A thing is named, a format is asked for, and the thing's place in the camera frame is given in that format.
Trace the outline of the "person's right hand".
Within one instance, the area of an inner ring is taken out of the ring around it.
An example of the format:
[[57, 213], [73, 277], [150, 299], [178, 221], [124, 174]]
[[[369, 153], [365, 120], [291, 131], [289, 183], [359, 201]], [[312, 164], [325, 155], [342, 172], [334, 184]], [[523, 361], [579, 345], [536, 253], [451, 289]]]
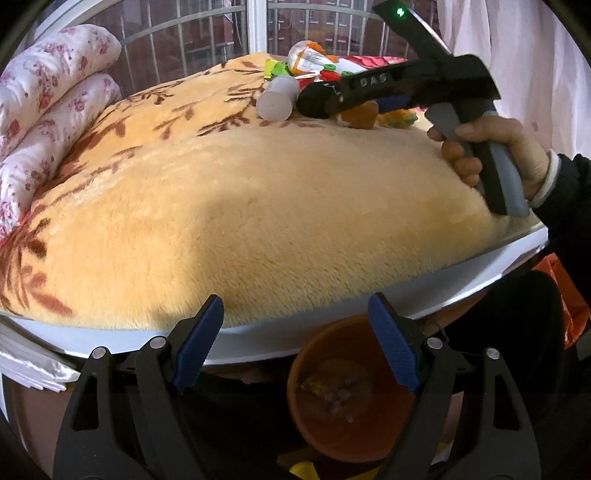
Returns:
[[[500, 116], [482, 117], [462, 124], [455, 130], [468, 143], [496, 142], [509, 149], [531, 206], [541, 204], [555, 184], [560, 159], [552, 150], [545, 150], [516, 119]], [[431, 140], [442, 142], [443, 159], [452, 167], [463, 183], [476, 187], [480, 182], [483, 164], [469, 155], [460, 142], [452, 141], [435, 126], [428, 130]]]

